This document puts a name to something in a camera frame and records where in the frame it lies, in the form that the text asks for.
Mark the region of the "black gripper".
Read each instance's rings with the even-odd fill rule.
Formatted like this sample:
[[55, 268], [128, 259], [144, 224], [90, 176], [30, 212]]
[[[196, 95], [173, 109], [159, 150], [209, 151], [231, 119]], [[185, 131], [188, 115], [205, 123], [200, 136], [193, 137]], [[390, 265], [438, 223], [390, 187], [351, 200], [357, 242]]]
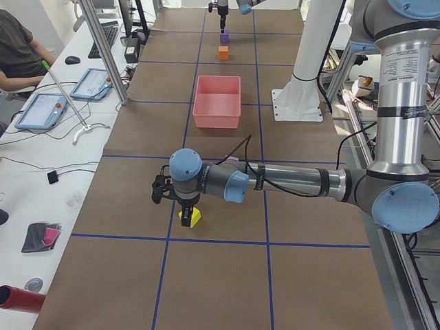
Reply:
[[196, 196], [190, 198], [190, 199], [184, 199], [181, 197], [177, 198], [177, 202], [182, 207], [181, 211], [181, 225], [184, 227], [190, 227], [191, 221], [193, 217], [193, 207], [199, 202], [200, 200], [200, 194], [197, 194]]
[[212, 0], [208, 4], [208, 12], [211, 13], [214, 9], [217, 10], [218, 15], [220, 15], [220, 30], [224, 33], [226, 27], [226, 15], [229, 12], [229, 2], [228, 0]]

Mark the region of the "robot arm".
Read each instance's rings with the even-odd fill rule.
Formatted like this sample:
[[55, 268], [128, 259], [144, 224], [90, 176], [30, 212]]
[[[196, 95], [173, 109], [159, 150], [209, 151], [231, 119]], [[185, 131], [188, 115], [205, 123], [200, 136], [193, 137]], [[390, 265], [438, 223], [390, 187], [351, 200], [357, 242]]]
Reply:
[[[236, 0], [239, 11], [242, 15], [251, 13], [252, 8], [262, 3], [260, 0]], [[217, 11], [220, 16], [220, 32], [224, 33], [226, 28], [226, 19], [229, 14], [229, 1], [228, 0], [217, 0], [211, 1], [208, 4], [208, 12], [211, 13], [213, 10]]]
[[438, 1], [356, 1], [353, 41], [380, 50], [375, 158], [364, 170], [326, 170], [223, 160], [203, 162], [191, 149], [169, 161], [170, 197], [190, 226], [202, 194], [240, 203], [249, 188], [300, 197], [333, 197], [358, 206], [392, 232], [423, 230], [439, 214], [439, 199], [421, 162], [428, 57], [439, 36]]

